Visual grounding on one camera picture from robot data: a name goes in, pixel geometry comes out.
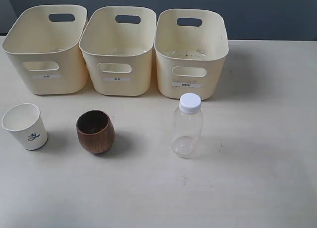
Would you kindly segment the clear plastic bottle white cap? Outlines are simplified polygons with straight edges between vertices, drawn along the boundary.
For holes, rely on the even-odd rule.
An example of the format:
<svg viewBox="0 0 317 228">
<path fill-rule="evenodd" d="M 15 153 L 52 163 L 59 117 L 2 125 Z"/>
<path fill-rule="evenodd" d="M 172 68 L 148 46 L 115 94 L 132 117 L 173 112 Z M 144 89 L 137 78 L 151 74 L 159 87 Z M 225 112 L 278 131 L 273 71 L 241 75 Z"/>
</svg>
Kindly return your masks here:
<svg viewBox="0 0 317 228">
<path fill-rule="evenodd" d="M 196 154 L 204 123 L 201 107 L 200 96 L 190 92 L 180 97 L 174 111 L 171 149 L 181 158 L 191 158 Z"/>
</svg>

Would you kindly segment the brown wooden cup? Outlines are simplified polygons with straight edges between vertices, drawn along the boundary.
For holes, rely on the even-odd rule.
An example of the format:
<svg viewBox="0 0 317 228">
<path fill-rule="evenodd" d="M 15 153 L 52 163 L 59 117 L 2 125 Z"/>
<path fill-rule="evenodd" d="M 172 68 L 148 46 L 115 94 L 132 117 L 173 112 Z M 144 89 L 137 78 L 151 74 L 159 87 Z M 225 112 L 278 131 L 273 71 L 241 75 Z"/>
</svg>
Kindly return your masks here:
<svg viewBox="0 0 317 228">
<path fill-rule="evenodd" d="M 112 121 L 100 110 L 91 110 L 82 114 L 76 122 L 76 130 L 81 146 L 91 154 L 108 151 L 115 140 Z"/>
</svg>

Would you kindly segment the white paper cup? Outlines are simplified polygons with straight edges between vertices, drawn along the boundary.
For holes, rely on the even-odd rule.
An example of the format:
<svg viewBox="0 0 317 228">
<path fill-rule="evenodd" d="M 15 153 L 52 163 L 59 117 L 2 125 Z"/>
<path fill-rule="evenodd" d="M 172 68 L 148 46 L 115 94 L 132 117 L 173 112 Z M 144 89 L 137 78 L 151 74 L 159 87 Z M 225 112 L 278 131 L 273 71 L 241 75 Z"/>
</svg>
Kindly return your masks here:
<svg viewBox="0 0 317 228">
<path fill-rule="evenodd" d="M 26 150 L 37 150 L 48 140 L 40 109 L 34 104 L 12 107 L 4 114 L 1 124 Z"/>
</svg>

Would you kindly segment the right cream plastic bin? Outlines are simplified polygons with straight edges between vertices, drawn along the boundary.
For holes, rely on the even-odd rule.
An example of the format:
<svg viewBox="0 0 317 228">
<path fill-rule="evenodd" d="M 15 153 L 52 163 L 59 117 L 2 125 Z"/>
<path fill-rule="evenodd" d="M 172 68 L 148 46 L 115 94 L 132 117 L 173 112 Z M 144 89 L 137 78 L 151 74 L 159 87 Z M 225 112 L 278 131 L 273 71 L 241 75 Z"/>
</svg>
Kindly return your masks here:
<svg viewBox="0 0 317 228">
<path fill-rule="evenodd" d="M 224 20 L 200 9 L 169 9 L 159 15 L 155 36 L 158 89 L 179 99 L 193 92 L 214 94 L 229 53 Z"/>
</svg>

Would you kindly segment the cream plastic bin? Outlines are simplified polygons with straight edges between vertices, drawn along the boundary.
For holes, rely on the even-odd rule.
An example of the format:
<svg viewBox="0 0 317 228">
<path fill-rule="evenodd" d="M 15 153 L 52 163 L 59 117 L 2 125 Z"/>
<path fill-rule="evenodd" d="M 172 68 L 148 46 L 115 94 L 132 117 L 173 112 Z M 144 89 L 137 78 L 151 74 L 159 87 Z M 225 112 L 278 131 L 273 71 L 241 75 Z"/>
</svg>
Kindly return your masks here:
<svg viewBox="0 0 317 228">
<path fill-rule="evenodd" d="M 79 47 L 95 90 L 138 96 L 151 83 L 156 13 L 145 7 L 106 6 L 96 10 Z"/>
<path fill-rule="evenodd" d="M 17 18 L 2 48 L 27 89 L 37 95 L 81 90 L 88 70 L 79 41 L 87 24 L 80 5 L 39 5 Z"/>
<path fill-rule="evenodd" d="M 155 36 L 158 89 L 179 99 L 193 92 L 214 94 L 229 53 L 224 20 L 200 9 L 169 9 L 159 15 Z"/>
</svg>

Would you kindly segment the middle cream plastic bin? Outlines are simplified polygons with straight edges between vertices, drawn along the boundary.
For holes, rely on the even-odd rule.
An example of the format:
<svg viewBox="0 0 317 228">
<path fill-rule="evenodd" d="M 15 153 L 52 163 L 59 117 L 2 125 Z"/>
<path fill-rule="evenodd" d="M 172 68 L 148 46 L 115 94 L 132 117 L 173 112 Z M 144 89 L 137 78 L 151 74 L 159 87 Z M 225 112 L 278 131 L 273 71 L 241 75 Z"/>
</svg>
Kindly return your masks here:
<svg viewBox="0 0 317 228">
<path fill-rule="evenodd" d="M 151 83 L 156 13 L 145 7 L 106 6 L 96 10 L 79 47 L 95 90 L 138 96 Z"/>
</svg>

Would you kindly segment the left cream plastic bin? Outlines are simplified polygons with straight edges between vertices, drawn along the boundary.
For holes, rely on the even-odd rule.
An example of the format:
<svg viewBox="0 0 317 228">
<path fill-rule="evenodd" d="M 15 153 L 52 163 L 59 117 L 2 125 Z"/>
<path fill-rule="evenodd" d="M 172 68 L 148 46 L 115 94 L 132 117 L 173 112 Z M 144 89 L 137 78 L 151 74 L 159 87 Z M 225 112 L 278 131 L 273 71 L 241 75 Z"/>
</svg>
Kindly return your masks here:
<svg viewBox="0 0 317 228">
<path fill-rule="evenodd" d="M 88 70 L 79 41 L 87 24 L 80 5 L 39 5 L 17 18 L 2 48 L 27 89 L 37 95 L 81 90 Z"/>
</svg>

